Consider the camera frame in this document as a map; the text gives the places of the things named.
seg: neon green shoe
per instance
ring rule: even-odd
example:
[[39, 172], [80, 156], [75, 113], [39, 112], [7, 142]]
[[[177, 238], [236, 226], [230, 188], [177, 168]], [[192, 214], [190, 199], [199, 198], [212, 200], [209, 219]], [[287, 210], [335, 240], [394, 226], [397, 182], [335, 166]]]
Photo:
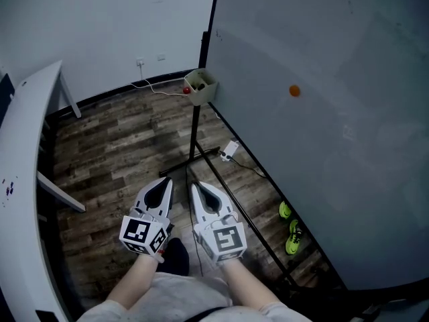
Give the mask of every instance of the neon green shoe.
[[286, 253], [294, 255], [300, 246], [302, 239], [302, 230], [298, 225], [298, 220], [294, 219], [289, 225], [290, 236], [286, 241]]
[[289, 218], [289, 216], [291, 215], [291, 211], [288, 207], [288, 205], [282, 201], [282, 203], [279, 206], [279, 215], [280, 217], [283, 217], [284, 219]]

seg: gray shirt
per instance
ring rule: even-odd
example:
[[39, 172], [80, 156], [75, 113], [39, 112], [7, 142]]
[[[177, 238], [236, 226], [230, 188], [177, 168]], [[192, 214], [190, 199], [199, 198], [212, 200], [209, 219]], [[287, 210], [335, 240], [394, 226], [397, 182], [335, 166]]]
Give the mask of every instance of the gray shirt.
[[156, 273], [151, 288], [130, 310], [115, 301], [105, 301], [88, 310], [78, 322], [183, 322], [216, 307], [226, 309], [215, 311], [201, 321], [309, 322], [283, 303], [273, 303], [259, 311], [234, 307], [229, 288], [220, 278], [193, 278], [167, 273]]

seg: wooden floor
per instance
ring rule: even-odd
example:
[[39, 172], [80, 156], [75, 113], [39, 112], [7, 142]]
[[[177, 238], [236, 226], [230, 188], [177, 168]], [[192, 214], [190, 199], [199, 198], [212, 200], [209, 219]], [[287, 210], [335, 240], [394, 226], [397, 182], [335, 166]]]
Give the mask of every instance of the wooden floor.
[[[181, 93], [181, 81], [158, 85], [157, 90]], [[82, 110], [82, 118], [60, 120], [54, 147], [53, 181], [86, 205], [86, 213], [61, 207], [57, 212], [62, 251], [69, 276], [67, 282], [85, 309], [100, 303], [132, 265], [136, 255], [118, 240], [122, 218], [128, 214], [137, 192], [158, 178], [162, 169], [185, 159], [189, 151], [192, 105], [186, 97], [134, 90], [99, 101]], [[233, 137], [209, 106], [201, 109], [197, 139], [204, 149], [222, 149]], [[243, 147], [235, 158], [257, 168]], [[246, 209], [269, 245], [299, 285], [316, 286], [314, 268], [327, 270], [308, 235], [295, 256], [284, 246], [289, 222], [279, 218], [281, 202], [269, 181], [253, 171], [212, 156], [213, 164]], [[200, 269], [191, 234], [184, 169], [170, 175], [174, 180], [171, 222], [182, 231], [190, 254], [191, 275]], [[188, 181], [197, 179], [221, 189], [204, 160], [188, 167]], [[278, 266], [246, 227], [246, 266], [265, 282], [282, 277]], [[205, 276], [220, 275], [198, 245]]]

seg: whiteboard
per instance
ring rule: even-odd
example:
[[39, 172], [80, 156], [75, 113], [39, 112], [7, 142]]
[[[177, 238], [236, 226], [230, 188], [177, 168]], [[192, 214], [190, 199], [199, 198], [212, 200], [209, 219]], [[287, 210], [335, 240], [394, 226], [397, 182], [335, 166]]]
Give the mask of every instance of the whiteboard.
[[429, 0], [217, 0], [213, 105], [349, 289], [429, 277], [428, 12]]

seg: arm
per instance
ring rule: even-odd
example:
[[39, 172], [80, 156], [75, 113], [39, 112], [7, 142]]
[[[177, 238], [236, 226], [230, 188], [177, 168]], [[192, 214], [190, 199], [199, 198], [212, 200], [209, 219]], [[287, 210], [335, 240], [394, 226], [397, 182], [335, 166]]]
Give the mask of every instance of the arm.
[[130, 309], [149, 290], [157, 266], [158, 261], [151, 256], [139, 255], [107, 299]]
[[226, 261], [222, 266], [222, 272], [231, 291], [244, 306], [260, 310], [267, 304], [280, 302], [274, 293], [244, 267], [240, 260]]

